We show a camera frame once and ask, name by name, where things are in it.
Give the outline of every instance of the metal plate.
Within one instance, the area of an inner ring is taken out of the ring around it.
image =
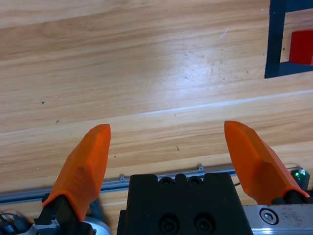
[[[243,206],[254,235],[312,235],[313,205],[257,205]],[[260,215],[262,209],[269,209],[278,216],[278,223],[266,223]]]
[[[85,221],[96,231],[96,235],[112,235],[111,229],[98,219],[86,216]]]

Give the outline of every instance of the black frame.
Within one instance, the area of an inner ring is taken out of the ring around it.
[[[313,8],[313,0],[271,0],[269,7],[268,53],[264,78],[313,71],[313,66],[280,62],[285,14]]]

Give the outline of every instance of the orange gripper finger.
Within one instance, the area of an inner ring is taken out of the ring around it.
[[[243,190],[258,204],[271,204],[274,198],[283,198],[290,190],[309,197],[274,150],[253,129],[237,121],[226,121],[224,131],[231,161]]]
[[[79,221],[84,221],[89,204],[100,193],[107,168],[111,140],[110,125],[92,128],[67,160],[43,208],[56,197],[67,197]]]

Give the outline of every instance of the red cube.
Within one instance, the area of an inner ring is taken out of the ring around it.
[[[289,62],[313,65],[313,29],[292,33]]]

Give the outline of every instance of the metal rail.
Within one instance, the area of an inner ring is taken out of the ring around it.
[[[203,178],[206,173],[229,173],[230,175],[236,175],[235,169],[232,164],[215,165],[203,167],[201,164],[197,165],[196,169],[171,171],[155,174],[158,179],[168,176],[172,179],[177,174],[184,174],[187,178],[192,176],[198,176]],[[116,192],[121,190],[128,190],[130,176],[122,174],[119,178],[105,179],[102,183],[101,193],[104,192]],[[22,202],[40,201],[47,193],[51,192],[51,188],[36,189],[36,190],[25,190],[20,192],[5,193],[0,195],[0,205],[15,204]]]

